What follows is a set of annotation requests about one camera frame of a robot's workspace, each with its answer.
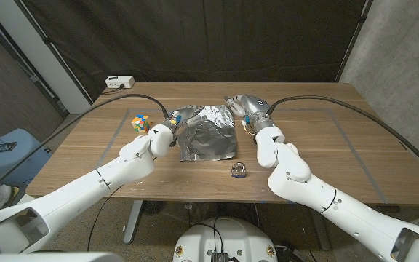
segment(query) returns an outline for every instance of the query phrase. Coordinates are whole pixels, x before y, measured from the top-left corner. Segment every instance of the black panel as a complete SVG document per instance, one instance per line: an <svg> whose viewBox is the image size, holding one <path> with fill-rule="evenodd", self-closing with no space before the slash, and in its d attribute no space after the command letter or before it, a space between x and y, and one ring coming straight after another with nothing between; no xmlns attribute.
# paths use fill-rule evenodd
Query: black panel
<svg viewBox="0 0 419 262"><path fill-rule="evenodd" d="M25 0L96 99L109 75L333 82L365 0Z"/></svg>

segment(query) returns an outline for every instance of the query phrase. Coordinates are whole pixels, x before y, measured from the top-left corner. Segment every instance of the wooden table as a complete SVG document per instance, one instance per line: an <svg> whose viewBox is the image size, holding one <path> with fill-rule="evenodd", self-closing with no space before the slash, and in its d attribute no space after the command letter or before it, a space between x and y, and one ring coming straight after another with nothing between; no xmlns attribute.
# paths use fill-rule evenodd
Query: wooden table
<svg viewBox="0 0 419 262"><path fill-rule="evenodd" d="M273 103L287 96L323 95L365 111L374 111L350 84L159 83L138 82L119 92L150 95L168 111L188 104L221 105L224 95L251 94ZM98 98L102 102L112 95ZM131 121L147 114L163 120L158 106L142 98L125 98L86 115L27 188L43 196L118 156L137 135ZM283 103L272 118L286 142L294 143L313 174L367 204L419 205L419 161L392 135L347 108L319 100ZM143 181L123 186L114 197L132 199L287 203L274 195L267 179L272 169L257 164L256 145L236 121L237 155L216 162L180 162L180 149L157 159ZM247 166L246 178L232 178L236 162Z"/></svg>

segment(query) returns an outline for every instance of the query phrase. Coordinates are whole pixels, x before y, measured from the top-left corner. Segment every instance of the power strip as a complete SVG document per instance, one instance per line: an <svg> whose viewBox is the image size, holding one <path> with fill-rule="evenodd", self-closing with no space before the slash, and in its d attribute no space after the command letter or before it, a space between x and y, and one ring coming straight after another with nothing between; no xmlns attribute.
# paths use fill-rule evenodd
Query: power strip
<svg viewBox="0 0 419 262"><path fill-rule="evenodd" d="M120 88L121 84L124 85L124 88L132 88L135 79L133 76L108 76L105 83L108 88Z"/></svg>

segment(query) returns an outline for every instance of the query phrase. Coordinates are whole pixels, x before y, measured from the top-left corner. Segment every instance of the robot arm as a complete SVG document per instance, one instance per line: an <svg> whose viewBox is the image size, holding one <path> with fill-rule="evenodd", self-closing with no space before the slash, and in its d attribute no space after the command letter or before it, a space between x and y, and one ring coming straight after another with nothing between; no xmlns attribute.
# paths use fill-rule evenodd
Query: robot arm
<svg viewBox="0 0 419 262"><path fill-rule="evenodd" d="M268 179L272 192L320 212L382 261L419 261L419 226L376 212L311 174L296 147L283 144L282 131L266 116L265 101L238 95L229 106L235 100L254 124L258 163L276 167Z"/></svg>
<svg viewBox="0 0 419 262"><path fill-rule="evenodd" d="M0 210L0 253L42 249L70 220L105 195L151 174L155 168L153 158L167 155L177 129L201 121L194 114L192 108L174 111L148 135L125 145L111 162L51 194Z"/></svg>

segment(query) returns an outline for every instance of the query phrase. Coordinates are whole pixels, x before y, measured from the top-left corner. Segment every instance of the cable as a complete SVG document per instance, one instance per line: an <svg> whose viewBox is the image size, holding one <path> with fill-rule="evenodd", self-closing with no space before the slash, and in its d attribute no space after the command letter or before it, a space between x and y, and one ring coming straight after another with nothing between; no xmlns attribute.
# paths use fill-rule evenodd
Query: cable
<svg viewBox="0 0 419 262"><path fill-rule="evenodd" d="M216 221L218 220L218 218L219 218L219 216L217 216L217 217L216 217L215 222L214 222L214 223L213 223L213 225L212 225L212 229L213 229L213 231L212 231L212 235L213 235L213 237L215 238L215 246L216 246L216 236L215 236L215 230L216 230ZM224 251L224 249L223 249L223 245L222 245L222 243L221 243L221 252L223 253L223 251Z"/></svg>
<svg viewBox="0 0 419 262"><path fill-rule="evenodd" d="M389 127L386 123L379 120L379 118L377 118L376 116L373 116L372 114L370 114L366 111L363 111L360 108L357 108L353 105L347 104L347 103L342 102L340 100L336 100L334 98L328 98L328 97L323 97L323 96L319 96L319 95L299 95L299 96L295 96L295 97L282 98L281 100L278 100L274 104L272 104L269 107L268 112L266 114L268 116L270 116L273 113L276 106L279 105L280 103L283 103L283 102L286 102L286 101L291 101L291 100L299 100L299 99L325 100L325 101L336 103L340 106L349 108L349 109L351 109L351 110L353 110L357 113L360 113L361 115L373 120L374 122L379 124L381 127L384 127L384 129L388 130L392 135L394 135L396 138L398 138L403 144L406 145L406 147L408 147L419 158L419 150L416 149L416 147L414 147L414 145L412 145L410 142L408 142L407 139L405 139L403 136L401 136L396 130L393 130L392 127Z"/></svg>
<svg viewBox="0 0 419 262"><path fill-rule="evenodd" d="M95 228L96 225L96 221L98 221L98 218L100 217L100 213L101 210L103 209L103 207L105 206L106 202L114 195L114 193L116 193L116 191L118 191L122 186L118 187L116 190L114 190L114 192L108 196L108 198L105 200L105 202L101 205L100 207L100 211L98 211L98 215L95 218L95 222L93 222L93 226L92 226L92 230L90 230L90 236L88 237L88 245L87 245L87 251L90 251L90 242L92 241L92 234L93 234L93 229Z"/></svg>
<svg viewBox="0 0 419 262"><path fill-rule="evenodd" d="M124 84L121 84L119 86L119 88L116 88L114 90L107 91L107 92L102 92L100 95L110 95L111 93L118 92L119 90L124 89L124 87L125 87L125 85Z"/></svg>
<svg viewBox="0 0 419 262"><path fill-rule="evenodd" d="M310 245L308 244L308 240L306 239L305 226L303 226L303 224L302 224L302 228L303 228L303 236L305 237L305 241L307 242L308 251L310 251L311 258L313 258L314 262L318 262L316 261L316 258L314 257L313 253L311 252Z"/></svg>
<svg viewBox="0 0 419 262"><path fill-rule="evenodd" d="M196 223L195 226L197 226L197 225L198 226L207 226L207 227L213 229L213 232L216 231L218 233L219 239L221 240L221 252L223 252L224 251L224 245L223 245L223 238L221 237L221 233L219 233L219 231L214 226L208 226L208 225L203 224L203 223Z"/></svg>
<svg viewBox="0 0 419 262"><path fill-rule="evenodd" d="M110 98L110 99L108 99L108 100L106 100L104 102L101 102L101 103L97 104L96 106L92 106L91 108L88 108L87 110L85 110L84 112L82 112L81 114L79 114L78 116L76 116L74 119L72 119L65 126L61 127L57 131L54 131L47 139L43 140L43 142L41 142L38 146L36 146L34 149L32 149L32 151L28 152L22 159L20 159L17 163L15 163L12 167L10 167L4 174L2 174L0 176L0 182L3 181L3 179L5 179L8 175L10 175L12 171L14 171L16 168L18 168L31 155L35 154L35 152L37 152L42 146L44 146L46 143L48 143L48 141L50 141L51 139L53 139L56 135L59 135L59 133L61 133L62 131L64 131L67 127L69 127L75 121L77 121L80 118L82 118L84 115L86 115L89 112L95 110L96 108L99 108L101 106L104 106L107 103L113 102L113 101L118 100L118 99L129 98L129 97L146 98L146 99L152 100L153 102L157 103L159 105L159 107L161 107L161 110L163 111L163 114L164 114L164 118L167 118L168 117L167 111L164 108L164 106L158 100L156 100L156 99L154 99L152 97L149 97L147 95L126 94L126 95L118 95L118 96L116 96L114 98Z"/></svg>
<svg viewBox="0 0 419 262"><path fill-rule="evenodd" d="M253 205L255 206L256 220L258 221L258 227L261 228L261 225L260 225L260 217L258 216L258 209L256 208L256 203L253 203Z"/></svg>
<svg viewBox="0 0 419 262"><path fill-rule="evenodd" d="M306 219L306 217L305 217L305 213L303 213L303 221L304 221L305 219ZM314 257L313 252L311 252L310 242L308 242L308 240L307 240L307 238L306 238L305 226L303 225L303 221L302 221L303 238L305 239L305 243L306 243L306 245L307 245L307 247L308 247L308 251L310 251L310 255L311 255L311 257L313 258L314 262L318 262L318 261L316 261L316 258Z"/></svg>

